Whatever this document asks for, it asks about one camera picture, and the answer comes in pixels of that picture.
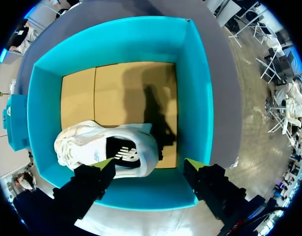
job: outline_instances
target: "cardboard bottom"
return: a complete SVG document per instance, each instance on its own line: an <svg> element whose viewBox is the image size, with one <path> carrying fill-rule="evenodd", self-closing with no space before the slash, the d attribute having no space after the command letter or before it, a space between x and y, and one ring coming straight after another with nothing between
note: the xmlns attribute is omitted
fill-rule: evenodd
<svg viewBox="0 0 302 236"><path fill-rule="evenodd" d="M163 148L156 168L177 164L177 86L175 65L130 62L91 68L63 77L61 126L85 120L104 127L151 123Z"/></svg>

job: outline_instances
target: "white sneaker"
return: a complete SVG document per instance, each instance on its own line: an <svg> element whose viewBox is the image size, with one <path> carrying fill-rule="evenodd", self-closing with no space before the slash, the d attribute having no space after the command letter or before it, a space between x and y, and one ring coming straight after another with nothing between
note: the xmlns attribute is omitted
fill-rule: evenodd
<svg viewBox="0 0 302 236"><path fill-rule="evenodd" d="M145 177L158 163L158 147L149 124L104 128L89 120L63 130L55 140L58 162L73 170L113 157L116 176Z"/></svg>

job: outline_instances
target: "gray table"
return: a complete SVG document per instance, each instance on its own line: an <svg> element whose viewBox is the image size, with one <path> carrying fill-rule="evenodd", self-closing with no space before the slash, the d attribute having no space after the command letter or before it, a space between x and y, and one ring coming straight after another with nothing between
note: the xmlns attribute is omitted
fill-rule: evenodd
<svg viewBox="0 0 302 236"><path fill-rule="evenodd" d="M214 137L211 164L229 167L235 162L241 143L241 91L227 38L201 0L85 1L53 22L32 43L23 57L15 93L27 94L34 63L71 35L106 21L149 15L194 20L205 47L213 83Z"/></svg>

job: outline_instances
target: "teal object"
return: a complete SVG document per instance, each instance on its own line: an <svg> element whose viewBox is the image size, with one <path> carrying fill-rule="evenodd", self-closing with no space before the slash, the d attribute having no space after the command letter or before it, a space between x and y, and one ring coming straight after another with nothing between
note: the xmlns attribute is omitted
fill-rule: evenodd
<svg viewBox="0 0 302 236"><path fill-rule="evenodd" d="M29 147L27 131L27 95L11 95L2 112L3 128L7 130L9 145L14 151Z"/></svg>
<svg viewBox="0 0 302 236"><path fill-rule="evenodd" d="M132 17L99 24L59 43L38 60L28 91L30 145L40 175L62 187L74 174L58 164L54 142L61 132L62 77L89 68L134 61L176 65L178 90L177 168L155 169L143 178L114 179L95 203L129 210L194 206L183 177L185 158L209 164L213 139L213 95L204 47L192 20Z"/></svg>

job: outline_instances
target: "concrete floor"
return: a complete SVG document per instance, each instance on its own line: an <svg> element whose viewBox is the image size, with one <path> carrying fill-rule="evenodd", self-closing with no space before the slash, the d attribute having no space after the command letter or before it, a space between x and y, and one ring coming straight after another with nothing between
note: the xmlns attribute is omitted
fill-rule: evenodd
<svg viewBox="0 0 302 236"><path fill-rule="evenodd" d="M227 170L226 175L238 187L247 190L248 199L257 194L268 199L278 177L286 171L291 148L281 132L267 133L275 123L265 117L269 87L260 79L260 64L255 60L266 56L267 48L252 35L251 29L240 34L242 48L234 39L228 40L243 94L243 138L238 166ZM37 185L51 195L53 187L40 177L36 178ZM204 202L196 207L164 212L133 212L93 205L76 225L102 236L214 236L223 226Z"/></svg>

